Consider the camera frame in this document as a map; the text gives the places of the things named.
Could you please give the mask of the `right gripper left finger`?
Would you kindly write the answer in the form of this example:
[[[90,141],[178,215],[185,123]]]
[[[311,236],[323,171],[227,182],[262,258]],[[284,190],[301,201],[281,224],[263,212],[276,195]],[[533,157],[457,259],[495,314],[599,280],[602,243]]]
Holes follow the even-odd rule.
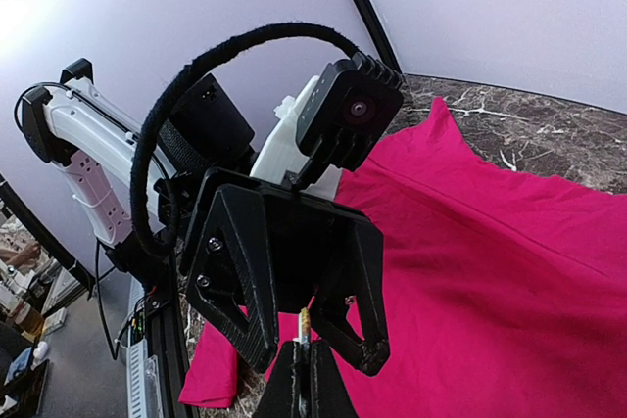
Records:
[[[297,418],[307,416],[304,394],[306,348],[300,342],[286,342],[276,358],[270,379],[255,410],[255,418]]]

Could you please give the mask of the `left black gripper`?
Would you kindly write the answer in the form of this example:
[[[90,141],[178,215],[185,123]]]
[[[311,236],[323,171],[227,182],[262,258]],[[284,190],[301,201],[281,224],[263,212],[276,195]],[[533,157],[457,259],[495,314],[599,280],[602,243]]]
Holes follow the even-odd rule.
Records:
[[[211,168],[180,265],[186,297],[257,372],[278,350],[278,312],[309,302],[314,330],[366,376],[390,357],[383,235],[360,211]]]

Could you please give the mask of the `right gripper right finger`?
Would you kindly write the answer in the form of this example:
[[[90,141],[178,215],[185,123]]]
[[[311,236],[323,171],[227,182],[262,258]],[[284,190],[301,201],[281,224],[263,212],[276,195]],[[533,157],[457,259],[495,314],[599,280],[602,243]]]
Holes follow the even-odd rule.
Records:
[[[325,341],[312,342],[306,359],[306,416],[357,417],[331,349]]]

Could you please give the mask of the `yellow round brooch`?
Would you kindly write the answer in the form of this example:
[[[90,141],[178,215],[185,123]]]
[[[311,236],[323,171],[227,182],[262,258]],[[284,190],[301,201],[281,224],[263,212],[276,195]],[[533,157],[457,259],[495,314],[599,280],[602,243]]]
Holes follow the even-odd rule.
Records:
[[[312,341],[310,312],[306,307],[303,307],[298,314],[298,332],[294,341],[301,345],[308,345]]]

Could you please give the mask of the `red t-shirt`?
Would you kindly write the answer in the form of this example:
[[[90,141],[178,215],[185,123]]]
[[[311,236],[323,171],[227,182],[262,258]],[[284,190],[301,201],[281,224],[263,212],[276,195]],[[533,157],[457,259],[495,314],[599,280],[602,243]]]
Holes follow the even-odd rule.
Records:
[[[622,417],[626,199],[501,169],[447,105],[342,176],[385,238],[391,355],[338,365],[361,417]]]

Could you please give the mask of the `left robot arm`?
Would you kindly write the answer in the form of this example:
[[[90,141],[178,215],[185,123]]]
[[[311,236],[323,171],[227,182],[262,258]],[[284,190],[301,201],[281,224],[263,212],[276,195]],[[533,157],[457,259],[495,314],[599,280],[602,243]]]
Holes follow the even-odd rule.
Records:
[[[160,133],[147,209],[177,215],[178,269],[188,302],[258,371],[279,347],[279,316],[310,312],[314,330],[346,362],[377,374],[390,355],[383,236],[334,200],[342,170],[365,161],[399,110],[401,77],[357,53],[329,64],[277,107],[259,151],[251,126],[210,74],[186,87]],[[112,263],[144,286],[160,284],[110,184],[131,180],[139,128],[93,83],[79,59],[59,82],[20,98],[32,151],[62,172]]]

